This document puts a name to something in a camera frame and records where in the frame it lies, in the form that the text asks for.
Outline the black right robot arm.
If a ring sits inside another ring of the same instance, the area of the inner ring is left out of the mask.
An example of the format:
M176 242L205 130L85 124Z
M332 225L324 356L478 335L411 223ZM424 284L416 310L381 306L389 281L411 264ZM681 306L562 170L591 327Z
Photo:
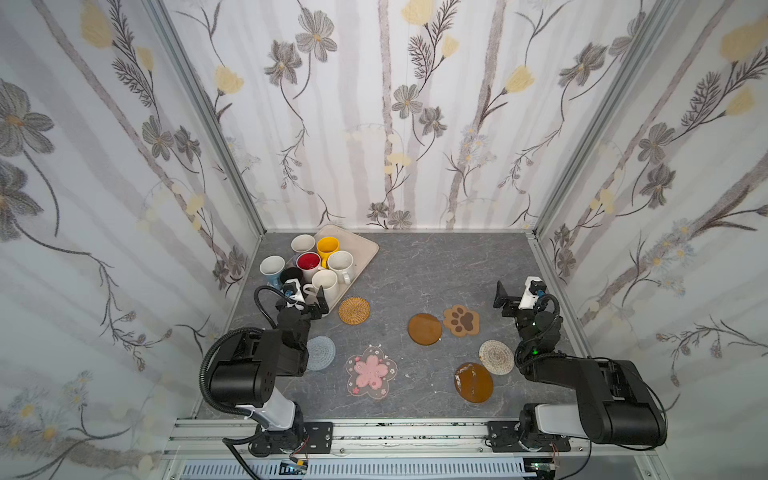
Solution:
M529 276L520 296L498 282L493 307L514 320L520 341L513 362L522 376L575 393L573 404L526 404L515 427L521 447L540 450L577 438L645 451L666 442L666 412L634 363L557 349L564 318L541 278Z

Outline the pink cherry blossom coaster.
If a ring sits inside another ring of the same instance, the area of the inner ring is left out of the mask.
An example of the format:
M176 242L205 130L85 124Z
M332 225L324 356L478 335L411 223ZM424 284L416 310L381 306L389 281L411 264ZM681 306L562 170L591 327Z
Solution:
M350 395L382 400L390 392L398 366L380 345L369 345L362 354L349 357L344 370L349 375L346 386Z

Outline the grey blue round coaster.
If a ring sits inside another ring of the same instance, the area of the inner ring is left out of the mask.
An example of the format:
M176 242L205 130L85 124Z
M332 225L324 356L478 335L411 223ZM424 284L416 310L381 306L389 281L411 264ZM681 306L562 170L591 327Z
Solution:
M336 355L335 343L327 336L317 336L307 342L307 369L321 371L330 366Z

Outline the white woven rope coaster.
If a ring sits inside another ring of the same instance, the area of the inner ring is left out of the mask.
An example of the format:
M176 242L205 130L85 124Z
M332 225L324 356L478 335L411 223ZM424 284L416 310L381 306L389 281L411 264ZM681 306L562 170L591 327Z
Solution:
M485 341L479 348L479 358L492 375L507 375L515 367L513 351L501 341Z

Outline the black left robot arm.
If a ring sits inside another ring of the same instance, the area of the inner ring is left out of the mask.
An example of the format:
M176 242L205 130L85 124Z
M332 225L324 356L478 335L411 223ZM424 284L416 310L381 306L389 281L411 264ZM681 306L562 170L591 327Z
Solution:
M213 409L257 422L246 444L256 444L265 454L296 451L307 441L303 414L278 390L276 379L306 372L311 323L329 312L325 290L308 303L262 285L254 291L254 302L270 327L242 327L216 340L203 357L199 389Z

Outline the brown paw print coaster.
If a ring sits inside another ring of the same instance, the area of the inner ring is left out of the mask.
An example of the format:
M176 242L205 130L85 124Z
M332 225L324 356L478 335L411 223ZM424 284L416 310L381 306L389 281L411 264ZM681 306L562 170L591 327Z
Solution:
M443 325L458 338L476 336L480 332L480 315L466 306L454 305L443 312Z

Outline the glossy amber round coaster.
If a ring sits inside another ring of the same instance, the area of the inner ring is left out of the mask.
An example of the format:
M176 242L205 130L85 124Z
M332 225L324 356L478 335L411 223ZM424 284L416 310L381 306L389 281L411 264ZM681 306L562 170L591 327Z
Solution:
M490 372L478 363L460 365L454 373L454 386L464 400L475 404L489 400L494 390Z

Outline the brown round wooden coaster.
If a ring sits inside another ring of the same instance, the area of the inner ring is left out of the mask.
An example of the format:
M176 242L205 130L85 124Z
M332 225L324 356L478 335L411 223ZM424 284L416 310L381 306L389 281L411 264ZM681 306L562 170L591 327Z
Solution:
M412 341L422 346L437 343L442 337L442 324L431 314L419 313L408 322L407 332Z

